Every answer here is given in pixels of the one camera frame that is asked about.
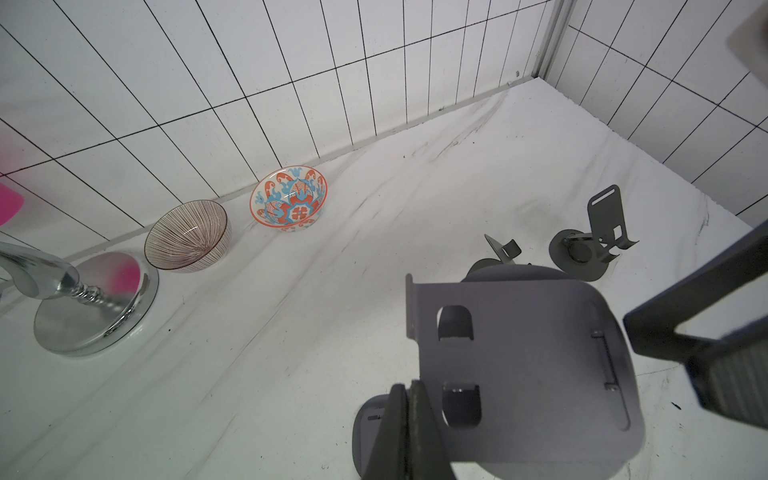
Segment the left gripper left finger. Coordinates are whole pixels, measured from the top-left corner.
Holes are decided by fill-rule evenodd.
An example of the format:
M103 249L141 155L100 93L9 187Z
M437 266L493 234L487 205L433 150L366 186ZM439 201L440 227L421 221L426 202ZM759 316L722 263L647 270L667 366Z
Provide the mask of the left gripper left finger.
M455 477L423 382L395 384L361 406L361 477Z

